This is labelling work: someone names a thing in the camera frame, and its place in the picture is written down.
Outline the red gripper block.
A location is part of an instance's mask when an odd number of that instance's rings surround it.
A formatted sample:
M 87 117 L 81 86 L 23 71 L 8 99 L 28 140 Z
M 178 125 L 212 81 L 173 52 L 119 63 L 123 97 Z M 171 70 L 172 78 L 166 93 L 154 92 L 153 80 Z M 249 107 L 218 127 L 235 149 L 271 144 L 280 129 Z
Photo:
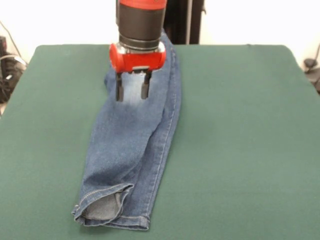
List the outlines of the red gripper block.
M 116 101 L 124 100 L 122 73 L 134 71 L 146 71 L 140 92 L 141 99 L 145 100 L 149 96 L 152 71 L 162 68 L 165 63 L 166 48 L 163 42 L 159 43 L 157 49 L 151 51 L 132 50 L 125 48 L 119 42 L 112 43 L 109 46 L 109 59 L 116 72 Z

